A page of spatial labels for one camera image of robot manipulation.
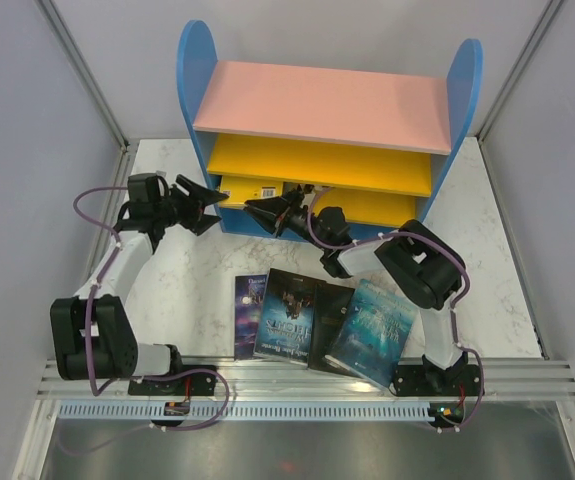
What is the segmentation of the right aluminium corner post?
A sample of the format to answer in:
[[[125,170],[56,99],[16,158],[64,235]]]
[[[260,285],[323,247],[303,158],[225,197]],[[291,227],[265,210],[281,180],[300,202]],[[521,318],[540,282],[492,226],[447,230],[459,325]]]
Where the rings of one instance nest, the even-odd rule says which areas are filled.
[[[565,0],[548,0],[546,2],[545,7],[531,29],[517,58],[512,64],[507,77],[505,78],[483,120],[483,123],[481,124],[480,129],[476,133],[476,138],[480,144],[482,144],[491,133],[491,130],[500,118],[507,102],[528,70],[541,45],[545,41],[550,29],[566,4],[567,2]]]

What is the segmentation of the dark blue starry book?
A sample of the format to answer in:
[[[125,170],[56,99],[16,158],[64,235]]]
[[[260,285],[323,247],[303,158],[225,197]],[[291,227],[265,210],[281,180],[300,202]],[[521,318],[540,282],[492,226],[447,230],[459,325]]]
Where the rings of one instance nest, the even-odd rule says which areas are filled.
[[[270,269],[256,333],[254,356],[306,367],[315,292],[323,281]]]

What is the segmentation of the left aluminium corner post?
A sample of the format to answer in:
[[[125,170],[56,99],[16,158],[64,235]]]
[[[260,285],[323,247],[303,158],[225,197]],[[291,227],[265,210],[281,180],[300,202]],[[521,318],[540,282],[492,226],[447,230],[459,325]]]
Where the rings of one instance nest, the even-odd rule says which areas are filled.
[[[120,150],[122,152],[126,152],[130,146],[129,139],[120,127],[105,95],[88,65],[88,62],[84,58],[84,55],[67,26],[63,15],[56,5],[56,2],[52,0],[36,0],[35,4],[55,35],[65,56],[81,81],[83,88],[90,97],[95,109],[101,116],[105,126],[110,131],[113,139],[119,145]]]

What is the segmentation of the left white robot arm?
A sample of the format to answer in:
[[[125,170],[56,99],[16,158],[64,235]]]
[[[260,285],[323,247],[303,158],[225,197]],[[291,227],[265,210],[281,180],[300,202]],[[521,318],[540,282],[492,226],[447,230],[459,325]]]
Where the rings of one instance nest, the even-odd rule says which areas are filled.
[[[186,381],[177,347],[139,342],[125,303],[166,231],[180,226],[202,235],[221,220],[207,208],[228,196],[183,175],[168,183],[156,173],[132,175],[122,190],[127,199],[114,225],[88,220],[111,237],[101,263],[72,296],[50,307],[57,368],[64,380],[88,381],[93,395],[135,378],[173,395]]]

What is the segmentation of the aluminium mounting rail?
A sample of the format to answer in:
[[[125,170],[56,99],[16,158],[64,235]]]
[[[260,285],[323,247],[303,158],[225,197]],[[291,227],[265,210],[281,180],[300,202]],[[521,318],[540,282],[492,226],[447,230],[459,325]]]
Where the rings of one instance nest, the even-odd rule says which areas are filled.
[[[353,377],[311,371],[269,359],[187,357],[191,365],[213,365],[234,398],[249,401],[382,400],[393,390]],[[575,401],[575,378],[565,361],[535,358],[484,359],[486,401]]]

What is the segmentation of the aluminium corner post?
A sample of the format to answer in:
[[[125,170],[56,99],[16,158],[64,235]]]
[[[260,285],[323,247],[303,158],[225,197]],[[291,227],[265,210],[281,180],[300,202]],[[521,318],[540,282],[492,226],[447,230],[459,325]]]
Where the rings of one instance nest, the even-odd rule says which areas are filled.
[[[565,0],[548,0],[546,2],[545,7],[531,29],[517,58],[512,64],[507,77],[505,78],[483,120],[483,123],[481,124],[480,129],[476,133],[476,138],[480,144],[482,144],[491,133],[491,130],[500,118],[507,102],[528,70],[541,45],[545,41],[550,29],[566,4],[567,2]]]
[[[129,139],[120,127],[105,95],[88,65],[88,62],[84,58],[84,55],[67,26],[63,15],[56,5],[56,2],[52,0],[36,0],[35,4],[55,35],[65,56],[81,81],[83,88],[90,97],[95,109],[101,116],[105,126],[110,131],[113,139],[119,145],[120,150],[122,152],[126,152],[130,146]]]

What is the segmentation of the yellow book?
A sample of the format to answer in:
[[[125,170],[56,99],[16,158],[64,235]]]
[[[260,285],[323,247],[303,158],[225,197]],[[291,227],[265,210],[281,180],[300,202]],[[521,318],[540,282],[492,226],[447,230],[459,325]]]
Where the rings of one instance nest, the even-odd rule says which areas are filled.
[[[283,182],[272,179],[223,176],[220,191],[229,196],[230,203],[244,203],[250,199],[280,196]]]

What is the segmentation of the blue pink yellow bookshelf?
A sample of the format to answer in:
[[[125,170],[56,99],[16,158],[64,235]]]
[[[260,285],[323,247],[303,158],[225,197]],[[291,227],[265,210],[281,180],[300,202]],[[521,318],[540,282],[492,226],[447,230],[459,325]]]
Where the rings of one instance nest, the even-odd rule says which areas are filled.
[[[442,78],[222,60],[192,20],[176,88],[208,186],[223,176],[331,186],[327,204],[365,237],[426,218],[473,121],[483,65],[474,38]],[[259,236],[244,203],[218,207],[221,227]]]

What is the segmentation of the purple Robinson Crusoe book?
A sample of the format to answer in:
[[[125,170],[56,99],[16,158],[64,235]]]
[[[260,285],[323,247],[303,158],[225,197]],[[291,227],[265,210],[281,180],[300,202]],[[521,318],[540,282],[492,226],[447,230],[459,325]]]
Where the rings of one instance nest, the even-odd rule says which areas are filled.
[[[234,358],[251,359],[262,312],[267,275],[235,277]]]

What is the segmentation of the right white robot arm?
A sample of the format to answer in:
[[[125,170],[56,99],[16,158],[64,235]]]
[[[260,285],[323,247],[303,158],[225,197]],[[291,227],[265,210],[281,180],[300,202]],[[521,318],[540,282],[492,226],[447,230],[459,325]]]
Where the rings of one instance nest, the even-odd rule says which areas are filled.
[[[462,258],[414,219],[394,231],[354,239],[340,207],[325,207],[315,214],[312,205],[304,204],[311,191],[308,185],[277,197],[250,199],[243,211],[276,238],[289,230],[320,248],[321,263],[332,277],[386,271],[420,310],[425,339],[423,391],[437,396],[464,381],[469,351],[458,339],[455,312],[470,288]]]

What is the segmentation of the blue ocean cover book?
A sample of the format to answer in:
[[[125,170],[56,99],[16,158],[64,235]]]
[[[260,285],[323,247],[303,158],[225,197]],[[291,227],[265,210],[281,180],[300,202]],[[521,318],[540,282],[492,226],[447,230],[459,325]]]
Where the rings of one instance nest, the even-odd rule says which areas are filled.
[[[413,303],[363,279],[325,361],[387,389],[417,315]]]

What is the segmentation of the black book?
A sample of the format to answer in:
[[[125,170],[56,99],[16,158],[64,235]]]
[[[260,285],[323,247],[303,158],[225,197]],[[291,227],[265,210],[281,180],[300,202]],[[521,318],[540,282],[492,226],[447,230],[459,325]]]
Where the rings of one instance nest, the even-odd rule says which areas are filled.
[[[327,283],[316,286],[308,356],[310,370],[351,376],[346,369],[329,363],[325,356],[340,332],[353,293],[352,288],[345,286]]]

